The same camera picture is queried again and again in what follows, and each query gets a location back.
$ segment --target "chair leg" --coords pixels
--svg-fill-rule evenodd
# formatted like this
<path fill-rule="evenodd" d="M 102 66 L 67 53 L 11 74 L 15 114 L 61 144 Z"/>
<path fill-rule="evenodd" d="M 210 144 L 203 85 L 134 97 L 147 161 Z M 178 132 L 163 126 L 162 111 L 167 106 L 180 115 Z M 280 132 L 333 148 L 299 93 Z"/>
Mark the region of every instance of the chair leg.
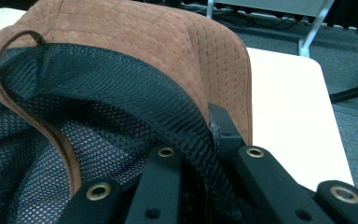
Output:
<path fill-rule="evenodd" d="M 358 87 L 347 91 L 330 94 L 330 101 L 332 104 L 336 104 L 357 97 L 358 97 Z"/>

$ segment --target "gray carpet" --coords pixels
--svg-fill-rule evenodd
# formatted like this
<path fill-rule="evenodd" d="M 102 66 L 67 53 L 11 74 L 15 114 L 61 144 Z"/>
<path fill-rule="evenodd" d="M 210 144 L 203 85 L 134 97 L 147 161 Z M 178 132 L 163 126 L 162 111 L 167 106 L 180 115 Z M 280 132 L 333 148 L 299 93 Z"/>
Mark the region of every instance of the gray carpet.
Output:
<path fill-rule="evenodd" d="M 238 34 L 248 47 L 295 55 L 298 39 L 303 38 L 311 27 L 305 21 L 285 21 L 254 14 L 246 16 L 249 18 L 227 16 L 224 11 L 217 11 L 214 18 Z M 358 86 L 357 31 L 322 27 L 310 46 L 310 57 L 321 65 L 329 93 Z M 353 181 L 358 188 L 358 98 L 333 108 Z"/>

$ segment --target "brass grommet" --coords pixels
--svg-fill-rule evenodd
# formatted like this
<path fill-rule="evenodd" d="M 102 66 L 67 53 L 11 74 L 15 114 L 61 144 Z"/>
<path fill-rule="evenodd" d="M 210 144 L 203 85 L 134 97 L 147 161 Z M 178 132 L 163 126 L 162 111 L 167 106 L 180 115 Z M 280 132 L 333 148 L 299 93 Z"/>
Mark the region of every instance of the brass grommet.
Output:
<path fill-rule="evenodd" d="M 358 195 L 351 191 L 350 189 L 346 189 L 341 186 L 333 186 L 330 188 L 330 193 L 334 195 L 337 199 L 341 200 L 344 203 L 358 203 Z"/>
<path fill-rule="evenodd" d="M 87 190 L 86 197 L 90 201 L 99 201 L 108 196 L 111 189 L 110 185 L 106 182 L 94 184 Z"/>
<path fill-rule="evenodd" d="M 264 157 L 264 152 L 258 148 L 248 148 L 246 149 L 246 153 L 251 156 L 251 157 L 255 157 L 255 158 L 262 158 Z"/>
<path fill-rule="evenodd" d="M 170 147 L 164 147 L 158 150 L 158 155 L 160 157 L 171 157 L 173 154 L 175 154 L 175 152 Z"/>

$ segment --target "brown leather strap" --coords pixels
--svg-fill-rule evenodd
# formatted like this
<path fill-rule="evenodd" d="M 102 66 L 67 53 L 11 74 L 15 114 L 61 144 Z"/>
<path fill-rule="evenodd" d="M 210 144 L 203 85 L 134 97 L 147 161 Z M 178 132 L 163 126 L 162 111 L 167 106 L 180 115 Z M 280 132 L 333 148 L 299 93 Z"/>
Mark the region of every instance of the brown leather strap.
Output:
<path fill-rule="evenodd" d="M 12 25 L 0 31 L 0 57 L 3 51 L 16 39 L 23 35 L 30 35 L 38 44 L 45 44 L 43 36 L 23 25 Z M 73 196 L 81 186 L 80 167 L 75 151 L 68 138 L 57 128 L 44 120 L 32 115 L 18 106 L 6 93 L 0 81 L 0 103 L 20 115 L 23 119 L 33 125 L 60 152 L 69 176 L 70 192 Z"/>

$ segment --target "black mesh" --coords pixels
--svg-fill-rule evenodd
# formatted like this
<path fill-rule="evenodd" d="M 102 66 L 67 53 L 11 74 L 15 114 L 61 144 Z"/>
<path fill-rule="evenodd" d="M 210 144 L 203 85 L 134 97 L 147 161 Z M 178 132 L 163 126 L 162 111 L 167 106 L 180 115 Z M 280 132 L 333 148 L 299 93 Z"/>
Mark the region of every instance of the black mesh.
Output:
<path fill-rule="evenodd" d="M 156 68 L 112 50 L 54 44 L 7 50 L 0 74 L 19 105 L 68 136 L 83 181 L 124 184 L 142 172 L 152 146 L 165 144 L 204 177 L 219 211 L 240 217 L 197 106 Z M 0 222 L 57 220 L 69 200 L 58 152 L 1 105 L 0 143 Z"/>

